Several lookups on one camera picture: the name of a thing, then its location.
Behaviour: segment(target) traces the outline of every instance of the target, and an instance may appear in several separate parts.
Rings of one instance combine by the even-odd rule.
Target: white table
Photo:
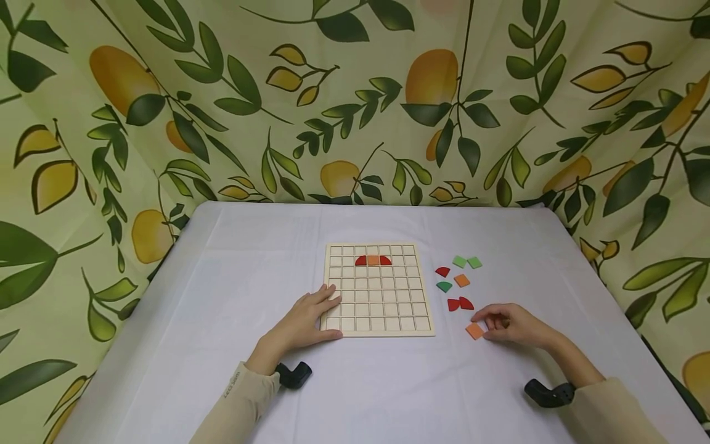
[[[435,337],[344,338],[304,350],[313,375],[284,391],[254,443],[573,443],[575,424],[523,394],[562,382],[532,350],[474,342],[470,311],[512,301],[568,334],[620,377],[671,443],[706,435],[621,309],[546,209],[208,202],[126,323],[58,444],[186,443],[240,360],[323,279],[328,242],[417,243]],[[438,266],[478,256],[472,284],[443,294]]]

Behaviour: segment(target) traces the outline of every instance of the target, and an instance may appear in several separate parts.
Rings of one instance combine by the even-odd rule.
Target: finger
[[[333,296],[333,293],[335,293],[335,285],[331,285],[330,287],[326,287],[323,290],[319,290],[318,293],[313,295],[313,303],[323,302],[330,296]]]
[[[303,302],[304,300],[306,300],[306,298],[307,298],[308,296],[310,296],[310,293],[306,293],[305,295],[303,295],[303,296],[301,296],[300,298],[298,298],[298,300],[297,300],[293,305],[297,305],[297,304]]]
[[[323,302],[321,302],[320,304],[317,304],[316,307],[318,308],[318,314],[321,315],[321,314],[327,312],[328,310],[330,310],[334,306],[340,304],[342,302],[342,300],[343,300],[343,297],[338,296],[337,298],[327,299],[327,300],[324,300]]]
[[[486,305],[482,309],[480,309],[476,314],[471,318],[472,322],[478,322],[483,318],[487,318],[488,316],[491,315],[503,315],[503,316],[509,316],[510,311],[508,310],[507,304],[490,304]]]
[[[313,295],[317,295],[318,292],[323,291],[323,289],[326,288],[326,287],[328,287],[328,286],[325,285],[325,284],[323,284],[323,285],[321,285],[320,288],[318,288],[315,292],[313,292],[313,293],[306,293],[305,295],[303,295],[303,297],[302,297],[301,299],[299,299],[298,301],[300,302],[300,301],[302,301],[302,300],[312,299],[312,298],[313,298]]]
[[[343,332],[340,330],[318,331],[315,334],[315,342],[313,343],[317,344],[319,342],[335,341],[336,339],[340,339],[341,337],[343,337]]]
[[[510,332],[506,329],[489,330],[484,333],[484,337],[490,341],[509,341],[510,340]]]

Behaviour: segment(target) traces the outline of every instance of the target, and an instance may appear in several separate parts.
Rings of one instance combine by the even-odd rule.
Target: right hand
[[[510,341],[548,350],[564,337],[515,303],[487,305],[471,318],[472,322],[480,320],[485,320],[488,326],[484,333],[487,340]]]

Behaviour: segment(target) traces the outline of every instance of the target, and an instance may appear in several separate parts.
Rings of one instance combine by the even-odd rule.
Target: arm
[[[249,359],[239,364],[224,393],[207,414],[190,444],[241,444],[264,414],[280,384],[274,370],[283,355],[293,349],[335,340],[338,330],[320,331],[315,321],[340,303],[330,297],[335,287],[321,286],[306,293],[276,326],[257,343]]]
[[[616,378],[606,379],[566,336],[517,304],[493,304],[471,319],[485,320],[487,340],[545,350],[577,388],[570,409],[592,443],[665,444],[636,398]]]

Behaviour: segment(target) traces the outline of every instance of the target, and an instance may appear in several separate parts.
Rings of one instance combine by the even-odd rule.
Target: beige sleeve
[[[251,435],[281,385],[279,374],[254,373],[243,362],[209,411],[190,444],[242,444]]]
[[[667,444],[617,378],[577,389],[570,409],[591,443]]]

